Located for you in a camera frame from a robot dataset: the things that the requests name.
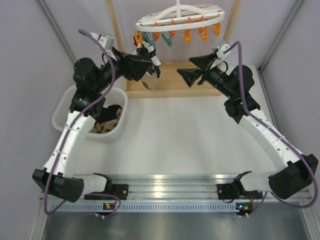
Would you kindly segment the black white patterned sock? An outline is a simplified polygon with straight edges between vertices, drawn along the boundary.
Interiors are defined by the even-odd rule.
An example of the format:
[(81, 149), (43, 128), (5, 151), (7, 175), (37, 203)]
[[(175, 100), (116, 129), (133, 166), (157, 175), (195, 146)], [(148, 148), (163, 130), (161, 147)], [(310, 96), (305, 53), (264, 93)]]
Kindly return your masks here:
[(157, 57), (156, 49), (152, 44), (149, 44), (147, 42), (139, 43), (136, 46), (136, 50), (133, 52), (133, 55), (140, 56), (146, 61), (152, 62), (152, 65), (148, 68), (147, 74), (151, 77), (156, 76), (157, 78), (161, 75), (161, 62), (159, 58)]

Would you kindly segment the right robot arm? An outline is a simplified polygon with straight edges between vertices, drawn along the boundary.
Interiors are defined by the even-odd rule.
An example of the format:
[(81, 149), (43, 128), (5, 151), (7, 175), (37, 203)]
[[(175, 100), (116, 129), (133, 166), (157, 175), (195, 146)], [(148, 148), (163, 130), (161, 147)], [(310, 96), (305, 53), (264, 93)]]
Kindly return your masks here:
[(189, 87), (194, 83), (209, 83), (227, 100), (224, 108), (228, 116), (247, 131), (272, 160), (274, 172), (246, 171), (235, 178), (233, 192), (238, 198), (246, 198), (252, 191), (270, 192), (277, 200), (287, 199), (313, 185), (315, 202), (319, 188), (315, 173), (319, 161), (314, 154), (306, 155), (294, 147), (267, 119), (261, 106), (250, 94), (254, 86), (253, 72), (239, 63), (230, 73), (218, 68), (211, 55), (191, 57), (195, 68), (179, 68), (177, 73)]

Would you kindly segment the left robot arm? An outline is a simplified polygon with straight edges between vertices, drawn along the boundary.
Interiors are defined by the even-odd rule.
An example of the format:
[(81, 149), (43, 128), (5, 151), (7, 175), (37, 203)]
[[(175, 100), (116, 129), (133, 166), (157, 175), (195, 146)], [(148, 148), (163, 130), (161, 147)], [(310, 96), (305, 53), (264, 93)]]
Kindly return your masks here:
[(32, 179), (47, 194), (71, 203), (82, 195), (96, 192), (103, 199), (113, 194), (108, 177), (94, 173), (74, 177), (74, 166), (89, 131), (104, 108), (106, 95), (115, 81), (123, 77), (140, 80), (153, 63), (139, 55), (112, 50), (105, 65), (98, 67), (91, 58), (84, 57), (74, 64), (73, 80), (76, 91), (72, 97), (67, 120), (50, 158), (41, 169), (35, 169)]

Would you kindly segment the white clip hanger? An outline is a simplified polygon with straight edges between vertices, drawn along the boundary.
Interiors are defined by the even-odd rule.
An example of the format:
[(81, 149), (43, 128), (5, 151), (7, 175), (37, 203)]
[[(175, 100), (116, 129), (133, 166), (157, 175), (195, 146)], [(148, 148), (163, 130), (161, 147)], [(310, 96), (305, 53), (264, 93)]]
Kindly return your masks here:
[(225, 11), (216, 4), (187, 5), (177, 0), (174, 6), (142, 17), (135, 28), (146, 33), (198, 29), (220, 23), (224, 18)]

